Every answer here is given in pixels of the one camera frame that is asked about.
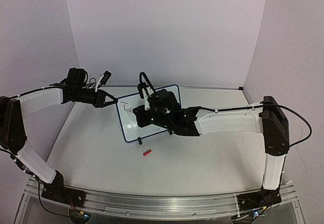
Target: small whiteboard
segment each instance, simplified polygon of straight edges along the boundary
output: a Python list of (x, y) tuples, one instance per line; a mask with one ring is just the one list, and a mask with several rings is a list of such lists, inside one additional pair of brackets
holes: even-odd
[[(180, 90), (177, 85), (170, 85), (157, 88), (156, 91), (166, 89), (167, 91), (173, 92), (176, 96), (177, 101), (181, 105), (180, 101)], [(134, 108), (143, 105), (144, 99), (141, 99), (139, 93), (131, 94), (127, 96), (123, 96), (118, 98), (117, 112), (120, 121), (121, 128), (123, 130), (124, 139), (127, 143), (131, 143), (137, 141), (138, 138), (146, 138), (161, 132), (168, 131), (165, 128), (156, 126), (156, 125), (148, 125), (144, 128), (140, 128), (137, 125), (136, 116), (132, 112)]]

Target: wire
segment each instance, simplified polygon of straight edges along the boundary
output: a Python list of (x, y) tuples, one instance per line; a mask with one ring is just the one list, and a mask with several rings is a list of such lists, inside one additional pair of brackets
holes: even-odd
[(150, 88), (152, 88), (153, 92), (156, 93), (155, 88), (153, 87), (150, 79), (148, 79), (147, 75), (145, 74), (145, 72), (140, 72), (140, 83), (143, 83), (142, 77), (144, 77), (145, 81), (147, 82), (147, 84), (150, 86)]
[(242, 220), (242, 219), (248, 217), (249, 215), (254, 214), (254, 212), (256, 212), (256, 211), (259, 211), (259, 210), (261, 210), (261, 209), (263, 210), (263, 208), (264, 208), (264, 207), (260, 207), (260, 208), (257, 208), (257, 209), (253, 209), (253, 210), (250, 211), (250, 212), (244, 213), (245, 216), (243, 216), (243, 217), (238, 217), (238, 215), (237, 215), (235, 218), (232, 218), (231, 221), (232, 221), (232, 222), (235, 222), (236, 220)]
[[(47, 210), (43, 203), (42, 203), (42, 200), (41, 200), (41, 183), (44, 185), (44, 182), (42, 180), (40, 180), (37, 176), (35, 177), (35, 179), (38, 181), (38, 200), (39, 200), (39, 203), (40, 205), (42, 206), (42, 208), (47, 211), (48, 213), (51, 213), (51, 214), (54, 214), (54, 215), (59, 215), (59, 216), (63, 216), (63, 217), (68, 217), (68, 218), (79, 218), (79, 219), (85, 219), (85, 217), (82, 215), (80, 217), (71, 217), (69, 215), (64, 215), (64, 214), (60, 214), (60, 213), (55, 213), (55, 212), (52, 212), (50, 210)], [(71, 200), (71, 198), (68, 196), (68, 201), (70, 203), (70, 206), (71, 208), (74, 210), (74, 211), (77, 211), (75, 206), (73, 205), (73, 202)]]
[(64, 214), (55, 213), (55, 212), (52, 212), (52, 211), (50, 211), (50, 210), (47, 210), (47, 209), (44, 207), (44, 205), (43, 205), (43, 203), (42, 203), (42, 200), (41, 200), (41, 182), (40, 182), (40, 181), (38, 181), (38, 200), (39, 200), (39, 203), (40, 203), (40, 205), (42, 206), (42, 208), (43, 208), (45, 211), (47, 211), (48, 213), (51, 213), (51, 214), (54, 214), (54, 215), (60, 215), (60, 216), (64, 216), (64, 217), (68, 217), (68, 218), (70, 218), (69, 215), (64, 215)]
[(208, 111), (212, 111), (212, 112), (226, 112), (226, 111), (234, 111), (234, 110), (243, 110), (243, 109), (257, 109), (257, 108), (271, 108), (271, 107), (276, 107), (276, 108), (282, 108), (285, 109), (291, 113), (293, 113), (294, 115), (296, 115), (298, 118), (300, 118), (302, 121), (305, 122), (305, 124), (308, 126), (309, 128), (309, 134), (308, 136), (306, 136), (305, 138), (292, 143), (289, 147), (293, 147), (299, 143), (304, 142), (305, 140), (309, 139), (313, 133), (313, 129), (312, 126), (310, 125), (310, 123), (303, 117), (301, 116), (299, 113), (297, 113), (296, 111), (284, 106), (284, 105), (279, 105), (279, 104), (262, 104), (262, 105), (256, 105), (256, 106), (247, 106), (247, 107), (238, 107), (238, 108), (228, 108), (228, 109), (210, 109), (210, 108), (204, 108), (201, 107), (200, 109), (204, 109), (204, 110), (208, 110)]
[(266, 208), (263, 211), (261, 211), (259, 213), (259, 215), (250, 222), (250, 224), (252, 224), (256, 219), (258, 219), (265, 212), (265, 210), (267, 210), (267, 209), (268, 209), (268, 206), (266, 206)]
[(1, 148), (0, 148), (0, 151), (2, 151), (2, 152), (5, 152), (5, 153), (8, 153), (8, 154), (12, 155), (12, 153), (11, 153), (11, 152), (9, 152), (9, 151), (7, 151), (7, 150), (5, 150), (5, 149), (1, 149)]
[(85, 71), (85, 73), (86, 73), (87, 79), (85, 79), (84, 85), (87, 84), (87, 81), (88, 81), (88, 78), (89, 78), (88, 73), (86, 71)]
[(52, 89), (52, 88), (61, 88), (61, 87), (59, 87), (59, 86), (42, 87), (42, 88), (34, 89), (34, 90), (31, 90), (31, 91), (28, 91), (28, 92), (25, 92), (25, 93), (22, 93), (22, 94), (19, 94), (19, 95), (12, 96), (12, 97), (9, 98), (9, 100), (10, 99), (15, 99), (15, 98), (27, 95), (27, 94), (31, 94), (31, 93), (34, 93), (34, 92), (38, 92), (38, 91), (42, 91), (42, 90), (46, 90), (46, 89)]
[(95, 86), (96, 86), (96, 84), (97, 84), (97, 80), (96, 80), (94, 77), (91, 77), (90, 80), (89, 80), (89, 83), (86, 84), (86, 86), (87, 86), (87, 87), (91, 87), (91, 86), (92, 86), (91, 89), (94, 89)]

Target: red eraser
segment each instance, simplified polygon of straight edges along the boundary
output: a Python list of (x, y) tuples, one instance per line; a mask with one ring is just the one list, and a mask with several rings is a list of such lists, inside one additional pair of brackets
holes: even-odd
[(150, 150), (144, 152), (144, 153), (143, 153), (143, 156), (147, 156), (147, 155), (150, 154), (151, 152), (152, 152), (152, 150), (150, 149)]

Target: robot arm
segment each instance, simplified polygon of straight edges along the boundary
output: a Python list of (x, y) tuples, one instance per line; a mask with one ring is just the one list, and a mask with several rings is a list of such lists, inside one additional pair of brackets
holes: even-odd
[[(107, 92), (89, 88), (86, 75), (83, 69), (71, 68), (68, 77), (61, 83), (11, 98), (0, 97), (0, 145), (12, 153), (11, 158), (24, 172), (34, 175), (49, 189), (42, 193), (44, 198), (67, 204), (70, 198), (75, 206), (83, 205), (85, 193), (66, 188), (62, 174), (50, 167), (34, 151), (27, 140), (23, 120), (37, 111), (70, 101), (92, 104), (96, 108), (117, 102)], [(106, 84), (110, 76), (106, 71), (98, 83)]]
[(277, 102), (273, 97), (267, 96), (261, 103), (236, 108), (181, 109), (172, 92), (145, 89), (151, 87), (149, 85), (140, 83), (138, 86), (145, 102), (133, 109), (139, 127), (154, 124), (176, 135), (188, 137), (222, 131), (262, 133), (266, 153), (262, 188), (258, 192), (239, 195), (239, 205), (241, 210), (250, 210), (281, 202), (279, 186), (289, 151), (289, 123), (282, 110), (276, 107)]

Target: white wall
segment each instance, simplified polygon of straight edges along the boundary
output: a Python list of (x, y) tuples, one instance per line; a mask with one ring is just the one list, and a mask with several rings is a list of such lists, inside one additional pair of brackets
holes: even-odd
[[(324, 0), (266, 0), (245, 91), (252, 101), (272, 95), (313, 126), (310, 140), (290, 150), (286, 170), (297, 187), (307, 223), (323, 223)], [(291, 142), (308, 134), (288, 114)]]
[(109, 83), (239, 87), (265, 0), (67, 0), (80, 65)]
[[(66, 0), (0, 0), (0, 95), (60, 82), (78, 67)], [(46, 157), (71, 104), (46, 109), (25, 124), (29, 141)], [(12, 223), (27, 176), (0, 152), (1, 223)]]

